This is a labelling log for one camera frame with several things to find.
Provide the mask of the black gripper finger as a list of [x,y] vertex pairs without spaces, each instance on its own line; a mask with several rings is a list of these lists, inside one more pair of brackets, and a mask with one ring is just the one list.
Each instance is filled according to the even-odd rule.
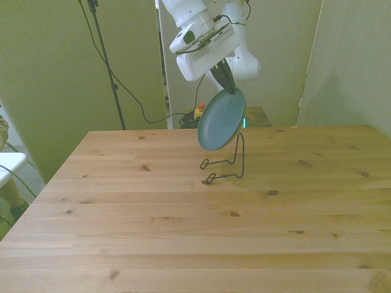
[[[217,81],[217,83],[219,85],[223,85],[223,75],[222,75],[222,70],[221,70],[221,65],[222,63],[221,62],[218,62],[211,70],[211,74],[212,76],[215,78],[215,80]],[[231,95],[234,95],[235,94],[235,87],[232,88],[232,89],[225,89],[223,88],[224,90],[226,90],[229,94]]]
[[221,63],[222,63],[221,70],[222,70],[222,75],[223,75],[223,80],[224,80],[222,86],[225,89],[232,89],[236,85],[235,85],[235,80],[233,78],[233,74],[232,74],[231,68],[230,68],[226,58],[224,58],[221,61]]

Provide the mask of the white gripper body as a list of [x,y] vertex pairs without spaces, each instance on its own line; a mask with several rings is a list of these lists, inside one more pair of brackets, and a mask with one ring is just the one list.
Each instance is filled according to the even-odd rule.
[[195,81],[240,44],[230,23],[222,23],[211,35],[177,54],[177,65],[187,81]]

